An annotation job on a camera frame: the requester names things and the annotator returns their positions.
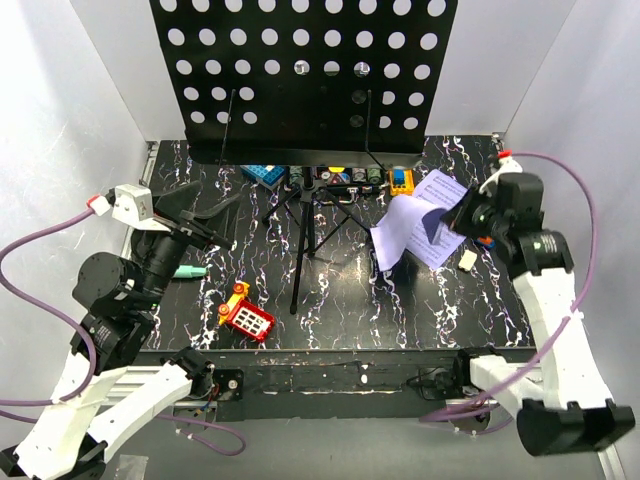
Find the yellow toy brick tray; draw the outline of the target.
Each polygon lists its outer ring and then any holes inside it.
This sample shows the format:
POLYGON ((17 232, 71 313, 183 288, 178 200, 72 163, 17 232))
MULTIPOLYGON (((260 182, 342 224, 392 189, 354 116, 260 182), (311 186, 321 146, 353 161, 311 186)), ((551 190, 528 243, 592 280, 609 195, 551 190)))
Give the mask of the yellow toy brick tray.
POLYGON ((414 192, 413 171, 394 168, 388 171, 391 196, 412 195, 414 192))

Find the small white block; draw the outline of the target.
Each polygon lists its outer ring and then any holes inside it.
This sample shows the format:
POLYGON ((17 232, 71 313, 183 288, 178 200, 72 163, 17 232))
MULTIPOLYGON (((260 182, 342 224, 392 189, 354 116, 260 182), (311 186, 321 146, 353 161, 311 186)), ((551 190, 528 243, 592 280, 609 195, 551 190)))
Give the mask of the small white block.
POLYGON ((458 263, 458 268, 464 272, 470 272, 473 269, 477 258, 478 255, 475 252, 465 250, 458 263))

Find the black music stand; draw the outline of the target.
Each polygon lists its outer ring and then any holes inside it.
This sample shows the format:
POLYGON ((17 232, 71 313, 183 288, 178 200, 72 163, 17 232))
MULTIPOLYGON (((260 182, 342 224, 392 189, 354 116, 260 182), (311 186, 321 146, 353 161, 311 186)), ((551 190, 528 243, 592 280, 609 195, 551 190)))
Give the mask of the black music stand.
POLYGON ((201 163, 299 165, 297 253, 314 255, 313 166, 416 166, 454 1, 154 1, 152 21, 201 163))

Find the sheet music page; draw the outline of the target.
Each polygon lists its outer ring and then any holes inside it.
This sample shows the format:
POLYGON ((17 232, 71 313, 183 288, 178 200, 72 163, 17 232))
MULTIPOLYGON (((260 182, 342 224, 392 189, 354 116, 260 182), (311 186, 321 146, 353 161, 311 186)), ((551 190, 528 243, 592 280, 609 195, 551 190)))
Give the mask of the sheet music page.
POLYGON ((370 230, 379 270, 388 271, 400 261, 415 228, 426 235, 428 246, 440 246, 444 227, 440 219, 446 211, 413 196, 394 197, 386 214, 370 230))
POLYGON ((465 239, 451 232, 442 222, 442 216, 466 192, 466 187, 438 170, 429 172, 413 192, 414 198, 426 203, 428 211, 414 227, 407 250, 431 269, 443 266, 465 239))

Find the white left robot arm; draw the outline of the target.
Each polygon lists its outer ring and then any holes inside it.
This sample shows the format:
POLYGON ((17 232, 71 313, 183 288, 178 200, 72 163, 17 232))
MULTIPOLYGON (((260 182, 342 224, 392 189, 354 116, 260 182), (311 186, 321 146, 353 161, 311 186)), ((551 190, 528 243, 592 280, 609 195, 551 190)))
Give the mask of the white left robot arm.
POLYGON ((218 370, 204 354, 185 347, 113 406, 112 388, 134 364, 154 330, 161 302, 189 248, 230 249, 237 196, 195 212, 198 182, 159 195, 124 184, 90 198, 85 216, 110 215, 130 227, 131 251, 98 252, 80 267, 73 298, 84 307, 61 377, 40 416, 19 444, 1 453, 9 477, 97 479, 119 448, 151 420, 183 399, 215 401, 237 395, 238 370, 218 370))

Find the mint green toy microphone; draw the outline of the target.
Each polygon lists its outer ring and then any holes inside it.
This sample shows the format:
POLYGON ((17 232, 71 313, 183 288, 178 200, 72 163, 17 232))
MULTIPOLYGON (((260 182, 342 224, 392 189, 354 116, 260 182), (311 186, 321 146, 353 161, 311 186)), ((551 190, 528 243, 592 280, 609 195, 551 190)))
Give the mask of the mint green toy microphone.
POLYGON ((177 280, 194 280, 207 276, 207 269, 200 266, 180 265, 173 274, 177 280))

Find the orange blue toy brick stack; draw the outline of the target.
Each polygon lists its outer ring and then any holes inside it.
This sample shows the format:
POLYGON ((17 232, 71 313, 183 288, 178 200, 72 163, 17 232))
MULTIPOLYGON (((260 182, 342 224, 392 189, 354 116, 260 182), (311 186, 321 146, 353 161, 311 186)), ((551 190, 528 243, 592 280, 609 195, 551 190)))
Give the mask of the orange blue toy brick stack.
POLYGON ((487 249, 492 249, 495 246, 495 240, 490 236, 478 237, 475 243, 487 249))

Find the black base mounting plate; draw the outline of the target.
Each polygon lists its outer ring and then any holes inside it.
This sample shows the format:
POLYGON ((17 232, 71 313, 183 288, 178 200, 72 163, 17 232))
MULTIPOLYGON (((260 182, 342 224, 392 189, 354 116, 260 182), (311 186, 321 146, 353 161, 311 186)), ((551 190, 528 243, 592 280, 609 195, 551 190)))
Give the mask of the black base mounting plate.
POLYGON ((417 418, 474 392, 455 376, 455 351, 210 350, 204 356, 239 383, 216 401, 221 422, 417 418))

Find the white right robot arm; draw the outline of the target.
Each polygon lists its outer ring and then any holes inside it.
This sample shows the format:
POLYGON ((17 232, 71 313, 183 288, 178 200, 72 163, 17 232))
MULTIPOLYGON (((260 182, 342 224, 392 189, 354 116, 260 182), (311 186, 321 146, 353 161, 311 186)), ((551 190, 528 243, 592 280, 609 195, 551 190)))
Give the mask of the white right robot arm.
POLYGON ((496 400, 532 456, 601 452, 634 428, 635 416, 614 401, 596 365, 568 244, 542 225, 543 192, 534 174, 496 173, 443 217, 461 235, 495 241, 536 346, 521 368, 495 353, 470 354, 452 383, 464 397, 482 393, 496 400))

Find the blue toy brick block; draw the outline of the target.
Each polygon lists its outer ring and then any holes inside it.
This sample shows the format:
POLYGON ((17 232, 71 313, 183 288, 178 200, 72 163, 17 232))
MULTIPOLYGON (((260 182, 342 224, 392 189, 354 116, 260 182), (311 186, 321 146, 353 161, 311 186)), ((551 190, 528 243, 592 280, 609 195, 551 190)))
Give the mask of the blue toy brick block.
POLYGON ((286 169, 279 165, 241 165, 242 173, 253 182, 273 191, 282 183, 286 169))

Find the black poker chip case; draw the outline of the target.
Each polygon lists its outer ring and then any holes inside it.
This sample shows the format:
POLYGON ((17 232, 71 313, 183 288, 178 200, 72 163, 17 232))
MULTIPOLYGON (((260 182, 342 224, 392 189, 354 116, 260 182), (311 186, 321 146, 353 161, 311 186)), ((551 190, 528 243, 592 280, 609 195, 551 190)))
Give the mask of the black poker chip case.
POLYGON ((321 205, 332 205, 326 192, 330 191, 341 204, 351 205, 359 197, 378 195, 386 184, 382 181, 382 170, 379 168, 360 167, 303 167, 288 166, 284 180, 284 191, 295 192, 294 199, 300 199, 298 183, 304 180, 304 174, 309 172, 315 180, 322 181, 326 190, 315 194, 313 201, 321 205))

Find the red yellow toy brick house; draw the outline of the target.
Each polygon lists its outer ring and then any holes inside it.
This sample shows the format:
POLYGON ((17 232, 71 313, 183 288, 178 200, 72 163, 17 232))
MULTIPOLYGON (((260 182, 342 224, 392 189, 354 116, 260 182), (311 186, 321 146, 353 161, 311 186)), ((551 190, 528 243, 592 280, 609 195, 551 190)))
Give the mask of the red yellow toy brick house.
POLYGON ((250 286, 236 282, 232 294, 217 308, 218 323, 229 325, 255 342, 264 342, 276 324, 275 318, 251 303, 248 299, 250 286))

